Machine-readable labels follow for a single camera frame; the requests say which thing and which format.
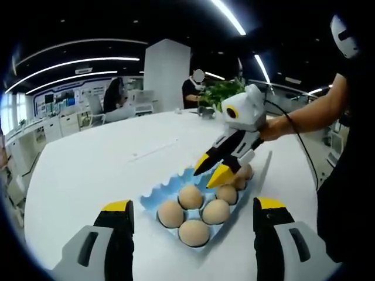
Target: brown egg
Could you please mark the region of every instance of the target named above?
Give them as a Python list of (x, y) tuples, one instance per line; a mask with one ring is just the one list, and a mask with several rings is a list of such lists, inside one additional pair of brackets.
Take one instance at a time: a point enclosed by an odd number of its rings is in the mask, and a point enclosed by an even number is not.
[(237, 202), (237, 192), (231, 184), (224, 184), (217, 188), (216, 198), (223, 199), (229, 205), (234, 205)]
[(236, 173), (236, 178), (241, 177), (242, 179), (250, 179), (253, 176), (253, 168), (250, 164), (241, 167)]
[(185, 221), (178, 229), (182, 242), (191, 247), (203, 246), (210, 238), (209, 227), (198, 220)]
[(183, 223), (183, 210), (177, 202), (167, 200), (159, 207), (158, 217), (165, 227), (176, 228)]
[(229, 215), (228, 203), (222, 199), (216, 199), (205, 206), (202, 212), (202, 219), (210, 225), (221, 224), (228, 219)]
[(203, 196), (200, 190), (190, 184), (185, 186), (178, 193), (180, 205), (185, 209), (198, 209), (203, 204)]
[(246, 180), (242, 177), (238, 177), (233, 180), (232, 186), (237, 190), (244, 190), (246, 188)]

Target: white robotic hand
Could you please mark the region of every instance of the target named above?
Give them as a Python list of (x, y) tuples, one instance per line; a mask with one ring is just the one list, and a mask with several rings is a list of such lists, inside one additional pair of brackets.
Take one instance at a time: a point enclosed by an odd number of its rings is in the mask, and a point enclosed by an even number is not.
[(221, 104), (228, 128), (195, 166), (194, 175), (204, 173), (222, 161), (207, 187), (229, 182), (238, 170), (254, 157), (254, 149), (263, 143), (258, 129), (265, 123), (263, 94), (254, 84)]

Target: potted plant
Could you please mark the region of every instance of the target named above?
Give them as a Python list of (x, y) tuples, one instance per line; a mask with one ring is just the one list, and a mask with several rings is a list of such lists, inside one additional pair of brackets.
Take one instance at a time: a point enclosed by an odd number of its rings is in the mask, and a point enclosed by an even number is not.
[(221, 102), (225, 99), (245, 91), (245, 83), (242, 78), (235, 78), (230, 81), (218, 81), (213, 86), (208, 86), (202, 95), (215, 110), (221, 112)]

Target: blue egg tray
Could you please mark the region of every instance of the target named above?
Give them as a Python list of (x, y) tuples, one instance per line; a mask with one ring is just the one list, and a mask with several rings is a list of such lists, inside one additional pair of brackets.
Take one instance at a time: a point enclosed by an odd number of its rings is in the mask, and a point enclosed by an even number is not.
[[(194, 168), (189, 167), (184, 170), (183, 174), (180, 176), (178, 174), (173, 175), (169, 183), (167, 185), (158, 184), (156, 185), (151, 192), (151, 195), (141, 196), (141, 205), (147, 210), (147, 212), (152, 216), (153, 219), (155, 219), (162, 227), (162, 225), (158, 218), (158, 209), (159, 206), (166, 200), (174, 200), (178, 202), (178, 192), (179, 190), (186, 186), (187, 184), (194, 184), (203, 195), (203, 204), (199, 209), (194, 210), (185, 210), (184, 212), (184, 221), (186, 220), (201, 220), (201, 214), (205, 206), (212, 200), (216, 199), (215, 196), (215, 189), (207, 189), (207, 183), (209, 182), (209, 179), (211, 178), (211, 175), (215, 171), (217, 166), (213, 167), (211, 170), (207, 171), (206, 173), (203, 173), (199, 176), (194, 177)], [(233, 213), (233, 211), (238, 207), (238, 204), (240, 203), (241, 199), (244, 197), (245, 193), (248, 192), (251, 189), (251, 179), (247, 180), (246, 182), (246, 188), (244, 190), (237, 191), (237, 202), (235, 205), (230, 205), (230, 214)], [(190, 247), (193, 250), (200, 252), (202, 251), (207, 244), (212, 240), (212, 238), (220, 231), (220, 229), (223, 227), (225, 223), (230, 221), (232, 218), (232, 215), (229, 216), (229, 219), (227, 219), (222, 224), (217, 225), (208, 225), (209, 227), (209, 240), (206, 244), (200, 247)], [(178, 228), (167, 228), (164, 227), (166, 230), (168, 230), (173, 236), (175, 236), (177, 239), (179, 239), (178, 234)]]

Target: table surface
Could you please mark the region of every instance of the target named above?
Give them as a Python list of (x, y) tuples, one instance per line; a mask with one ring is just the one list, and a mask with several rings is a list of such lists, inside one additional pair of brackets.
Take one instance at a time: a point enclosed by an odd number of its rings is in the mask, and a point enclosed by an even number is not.
[[(25, 207), (25, 237), (44, 268), (61, 260), (62, 247), (92, 225), (107, 203), (132, 199), (135, 218), (134, 280), (256, 280), (252, 201), (224, 239), (203, 255), (191, 251), (145, 213), (140, 195), (193, 165), (223, 132), (219, 120), (164, 112), (119, 121), (49, 143), (31, 178)], [(272, 158), (261, 196), (286, 204), (295, 221), (316, 231), (315, 183), (295, 136), (256, 150)]]

